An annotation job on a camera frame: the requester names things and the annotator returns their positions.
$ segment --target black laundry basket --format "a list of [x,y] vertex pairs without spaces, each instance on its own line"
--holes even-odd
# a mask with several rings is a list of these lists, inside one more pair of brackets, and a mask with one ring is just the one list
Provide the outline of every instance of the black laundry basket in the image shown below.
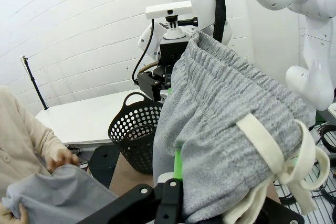
[[[140,95],[143,101],[126,105],[129,97]],[[109,138],[121,154],[140,173],[153,173],[153,141],[162,103],[142,93],[129,94],[109,127]]]

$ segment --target beige shirt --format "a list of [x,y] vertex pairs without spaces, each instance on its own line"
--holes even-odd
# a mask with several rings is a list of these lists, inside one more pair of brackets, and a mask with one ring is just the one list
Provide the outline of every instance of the beige shirt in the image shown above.
[[0,199],[7,186],[31,174],[50,175],[34,154],[56,158],[65,148],[54,132],[45,127],[10,93],[0,86]]

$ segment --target heather gray fabric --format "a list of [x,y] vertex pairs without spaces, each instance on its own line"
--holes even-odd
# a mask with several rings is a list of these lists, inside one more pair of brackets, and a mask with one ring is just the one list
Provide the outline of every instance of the heather gray fabric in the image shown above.
[[79,167],[64,165],[52,176],[33,174],[10,185],[2,203],[20,218],[22,202],[29,224],[75,224],[116,198]]
[[[252,113],[287,159],[301,143],[294,119],[304,122],[308,117],[308,109],[298,96],[287,90],[291,98],[281,96],[284,87],[280,84],[268,81],[265,75],[262,80],[252,80],[253,74],[247,78],[247,73],[230,67],[226,63],[230,57],[226,56],[232,53],[196,32],[174,66],[172,92],[156,129],[154,181],[173,170],[175,149],[181,149],[187,223],[222,214],[271,175],[263,158],[236,126],[237,121]],[[255,67],[250,69],[258,74]]]

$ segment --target green strip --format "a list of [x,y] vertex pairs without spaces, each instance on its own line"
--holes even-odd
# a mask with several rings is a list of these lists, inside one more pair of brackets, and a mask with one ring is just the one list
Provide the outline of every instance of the green strip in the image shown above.
[[181,150],[176,150],[175,152],[175,163],[174,163],[174,178],[182,180],[182,161],[181,161]]

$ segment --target basket handle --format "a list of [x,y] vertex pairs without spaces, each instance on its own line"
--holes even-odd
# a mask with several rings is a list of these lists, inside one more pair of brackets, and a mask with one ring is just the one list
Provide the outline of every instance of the basket handle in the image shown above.
[[143,93],[139,93],[139,92],[133,92],[133,93],[130,93],[128,96],[126,96],[125,100],[124,100],[124,106],[129,106],[129,105],[126,105],[126,102],[128,100],[129,97],[131,97],[132,95],[135,95],[135,94],[138,94],[142,97],[144,97],[144,99],[146,100],[149,100]]

